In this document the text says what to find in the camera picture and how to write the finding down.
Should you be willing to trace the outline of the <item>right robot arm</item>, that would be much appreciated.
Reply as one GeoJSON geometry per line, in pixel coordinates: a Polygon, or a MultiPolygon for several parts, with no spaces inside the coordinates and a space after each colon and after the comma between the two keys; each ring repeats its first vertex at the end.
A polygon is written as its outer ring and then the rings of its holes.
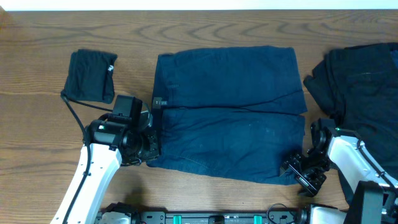
{"type": "Polygon", "coordinates": [[[306,155],[289,154],[280,166],[302,186],[300,195],[314,197],[330,169],[341,172],[343,185],[353,195],[345,212],[326,205],[307,205],[294,223],[397,223],[397,180],[366,149],[360,135],[320,118],[312,123],[312,148],[306,155]]]}

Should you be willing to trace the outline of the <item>dark blue shorts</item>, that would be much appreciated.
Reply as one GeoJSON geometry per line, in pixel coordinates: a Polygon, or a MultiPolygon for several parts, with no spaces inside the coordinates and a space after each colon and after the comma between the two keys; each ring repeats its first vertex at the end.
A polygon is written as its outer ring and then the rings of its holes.
{"type": "Polygon", "coordinates": [[[291,47],[191,49],[157,58],[150,167],[292,185],[285,156],[302,150],[307,111],[291,47]]]}

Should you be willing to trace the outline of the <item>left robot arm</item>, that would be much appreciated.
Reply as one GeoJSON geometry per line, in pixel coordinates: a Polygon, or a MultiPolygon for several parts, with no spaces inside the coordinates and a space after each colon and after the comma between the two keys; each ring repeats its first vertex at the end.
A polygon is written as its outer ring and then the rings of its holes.
{"type": "Polygon", "coordinates": [[[111,179],[120,167],[159,156],[150,111],[106,113],[85,128],[78,167],[52,223],[95,223],[111,179]]]}

